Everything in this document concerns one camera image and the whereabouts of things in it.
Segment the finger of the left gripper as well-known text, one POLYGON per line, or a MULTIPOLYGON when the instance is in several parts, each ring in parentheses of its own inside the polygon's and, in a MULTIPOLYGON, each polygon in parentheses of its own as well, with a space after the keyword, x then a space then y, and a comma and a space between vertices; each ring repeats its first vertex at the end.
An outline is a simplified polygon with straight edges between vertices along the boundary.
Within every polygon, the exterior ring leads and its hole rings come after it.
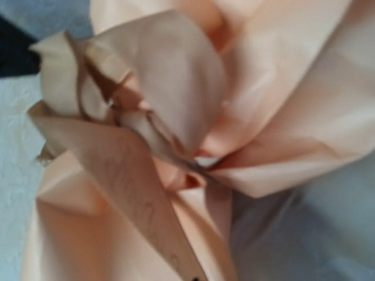
POLYGON ((1 78, 35 75, 40 56, 30 49, 36 38, 1 16, 1 78))

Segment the pink wrapping paper sheet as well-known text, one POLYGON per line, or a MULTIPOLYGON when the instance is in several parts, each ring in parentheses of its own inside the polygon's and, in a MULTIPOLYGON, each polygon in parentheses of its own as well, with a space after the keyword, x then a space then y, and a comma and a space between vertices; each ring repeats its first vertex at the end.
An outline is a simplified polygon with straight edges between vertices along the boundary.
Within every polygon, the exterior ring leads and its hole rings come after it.
POLYGON ((374 159, 374 2, 91 1, 93 37, 166 11, 201 28, 226 72, 196 158, 232 193, 236 280, 373 280, 374 186, 315 183, 317 224, 292 188, 374 159))

